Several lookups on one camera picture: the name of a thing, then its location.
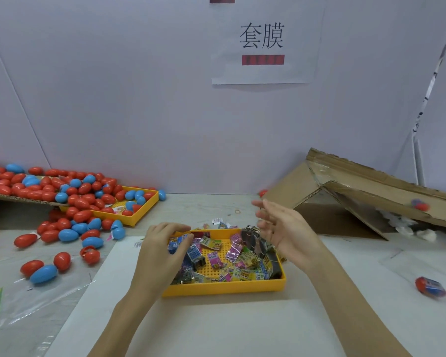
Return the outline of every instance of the yellow pegboard tray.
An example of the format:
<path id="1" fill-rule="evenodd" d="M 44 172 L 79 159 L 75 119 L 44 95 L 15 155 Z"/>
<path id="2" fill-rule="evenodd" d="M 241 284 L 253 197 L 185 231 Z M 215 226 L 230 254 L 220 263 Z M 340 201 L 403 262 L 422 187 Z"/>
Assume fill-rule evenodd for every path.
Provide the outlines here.
<path id="1" fill-rule="evenodd" d="M 221 240 L 222 247 L 218 251 L 218 256 L 224 263 L 225 255 L 230 250 L 230 237 L 233 234 L 241 233 L 241 229 L 196 229 L 187 233 L 196 232 L 210 232 L 210 238 Z M 176 233 L 175 236 L 181 236 L 183 233 Z M 208 253 L 215 252 L 212 249 L 202 248 L 202 255 L 205 256 L 206 264 L 198 268 L 197 272 L 208 277 L 218 278 L 219 270 L 214 270 L 208 260 Z M 281 261 L 278 256 L 278 262 L 282 270 L 282 277 L 280 279 L 268 280 L 250 280 L 250 281 L 236 281 L 236 282 L 214 282 L 214 283 L 191 283 L 191 284 L 177 284 L 169 286 L 162 297 L 177 297 L 177 296 L 201 296 L 208 294 L 227 294 L 227 293 L 250 293 L 250 292 L 275 292 L 282 291 L 286 286 L 286 274 L 282 268 Z"/>
<path id="2" fill-rule="evenodd" d="M 130 186 L 123 186 L 123 190 L 129 191 L 129 190 L 143 190 L 144 193 L 154 193 L 154 195 L 139 209 L 137 212 L 135 212 L 131 216 L 123 216 L 122 214 L 111 214 L 106 212 L 99 212 L 97 210 L 93 210 L 93 216 L 96 216 L 101 219 L 112 219 L 112 220 L 120 220 L 122 224 L 125 226 L 135 227 L 137 222 L 159 201 L 159 192 L 156 190 L 150 190 L 150 189 L 141 189 L 141 188 L 132 188 Z M 128 202 L 128 200 L 123 200 L 122 202 L 116 202 L 114 203 L 111 208 L 124 206 L 125 203 Z M 62 211 L 66 211 L 69 206 L 63 206 L 59 207 Z"/>

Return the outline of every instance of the paper sign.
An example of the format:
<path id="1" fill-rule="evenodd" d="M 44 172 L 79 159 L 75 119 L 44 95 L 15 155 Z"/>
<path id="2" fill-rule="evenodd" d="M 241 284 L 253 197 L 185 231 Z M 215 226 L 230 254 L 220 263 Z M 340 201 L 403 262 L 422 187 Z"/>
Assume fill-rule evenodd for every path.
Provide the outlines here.
<path id="1" fill-rule="evenodd" d="M 309 83 L 325 0 L 236 0 L 213 4 L 212 84 Z"/>

